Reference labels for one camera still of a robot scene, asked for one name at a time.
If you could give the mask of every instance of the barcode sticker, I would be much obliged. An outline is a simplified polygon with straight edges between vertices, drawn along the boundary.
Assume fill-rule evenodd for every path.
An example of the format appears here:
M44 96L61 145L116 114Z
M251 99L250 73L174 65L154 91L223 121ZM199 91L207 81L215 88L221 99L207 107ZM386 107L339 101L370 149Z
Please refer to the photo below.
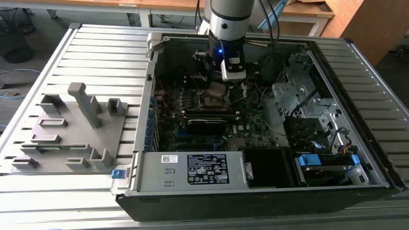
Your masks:
M136 4L122 4L122 3L120 3L118 5L120 6L126 6L126 7L136 7Z

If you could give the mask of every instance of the motherboard chip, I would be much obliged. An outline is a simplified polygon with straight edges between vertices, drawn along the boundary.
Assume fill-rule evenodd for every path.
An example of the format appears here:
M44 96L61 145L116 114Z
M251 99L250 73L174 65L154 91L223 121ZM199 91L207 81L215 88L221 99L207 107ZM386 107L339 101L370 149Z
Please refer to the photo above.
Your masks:
M207 93L209 93L209 95L211 95L214 97L222 97L223 93L225 93L225 85L222 85L217 82L211 82Z
M229 151L238 151L239 148L245 147L245 138L229 139Z

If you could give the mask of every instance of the wooden desk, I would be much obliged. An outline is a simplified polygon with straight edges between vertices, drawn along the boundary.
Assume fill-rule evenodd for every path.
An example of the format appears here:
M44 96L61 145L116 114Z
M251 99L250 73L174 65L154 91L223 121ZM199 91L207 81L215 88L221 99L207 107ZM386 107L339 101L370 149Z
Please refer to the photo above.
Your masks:
M0 7L136 13L140 0L0 0Z
M278 21L282 34L319 37L333 12L321 11L315 3L294 2L285 6Z
M201 11L203 10L203 0L199 1ZM195 0L141 0L138 5L141 16L141 26L150 27L150 15L183 15L194 16ZM279 16L279 22L290 24L298 23L298 28L306 27L309 36L319 36L329 19L334 17L333 12L321 11L314 3L294 2L283 8ZM311 23L307 27L299 23Z
M151 27L151 14L194 16L195 0L0 0L0 6L52 10L137 13L141 26ZM314 3L289 4L279 17L281 22L311 23L309 36L319 36L331 12L323 12Z

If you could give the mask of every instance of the desk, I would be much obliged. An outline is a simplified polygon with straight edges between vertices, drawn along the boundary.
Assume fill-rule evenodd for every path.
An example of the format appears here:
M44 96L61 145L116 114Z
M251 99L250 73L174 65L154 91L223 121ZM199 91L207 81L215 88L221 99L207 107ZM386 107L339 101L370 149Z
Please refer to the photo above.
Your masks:
M0 0L0 6L68 11L136 13L136 2L137 0Z
M0 6L53 10L137 13L141 26L151 27L151 14L194 16L194 0L0 0ZM309 36L319 36L325 25L334 17L313 3L289 4L279 17L282 22L313 23Z

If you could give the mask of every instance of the power supply label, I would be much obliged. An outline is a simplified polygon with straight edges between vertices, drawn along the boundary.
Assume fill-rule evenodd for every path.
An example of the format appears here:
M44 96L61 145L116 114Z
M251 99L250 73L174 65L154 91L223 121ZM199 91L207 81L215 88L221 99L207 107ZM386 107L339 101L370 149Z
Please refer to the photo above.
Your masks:
M229 171L225 154L187 155L187 183L229 183Z

